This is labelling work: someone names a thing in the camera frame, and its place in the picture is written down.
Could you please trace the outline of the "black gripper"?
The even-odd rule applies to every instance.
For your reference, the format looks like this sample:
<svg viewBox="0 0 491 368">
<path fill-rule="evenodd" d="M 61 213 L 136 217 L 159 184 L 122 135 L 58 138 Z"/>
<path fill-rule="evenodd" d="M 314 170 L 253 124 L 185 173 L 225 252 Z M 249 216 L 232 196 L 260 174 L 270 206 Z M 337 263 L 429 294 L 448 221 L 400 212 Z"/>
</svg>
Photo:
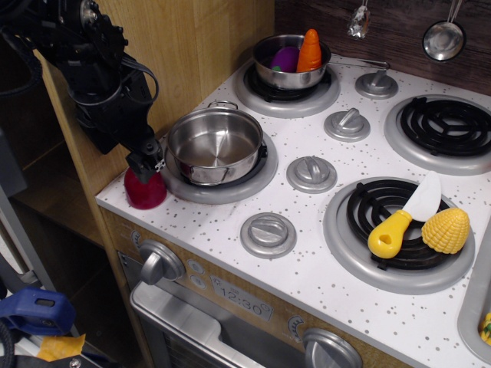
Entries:
<svg viewBox="0 0 491 368">
<path fill-rule="evenodd" d="M 155 100 L 144 71 L 78 71 L 74 75 L 76 118 L 103 153 L 120 144 L 141 183 L 165 166 L 162 148 L 147 122 Z"/>
</svg>

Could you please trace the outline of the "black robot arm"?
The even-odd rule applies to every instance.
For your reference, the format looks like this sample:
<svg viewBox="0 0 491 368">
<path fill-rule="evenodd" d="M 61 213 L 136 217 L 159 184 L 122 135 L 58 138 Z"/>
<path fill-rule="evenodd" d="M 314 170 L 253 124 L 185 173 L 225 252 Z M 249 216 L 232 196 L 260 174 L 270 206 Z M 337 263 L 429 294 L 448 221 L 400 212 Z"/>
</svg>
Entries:
<svg viewBox="0 0 491 368">
<path fill-rule="evenodd" d="M 126 53 L 124 30 L 95 1 L 3 1 L 1 35 L 28 65 L 28 87 L 41 78 L 36 51 L 61 72 L 76 119 L 101 153 L 126 148 L 126 161 L 143 184 L 164 167 L 147 122 L 160 92 L 148 87 L 154 74 Z"/>
</svg>

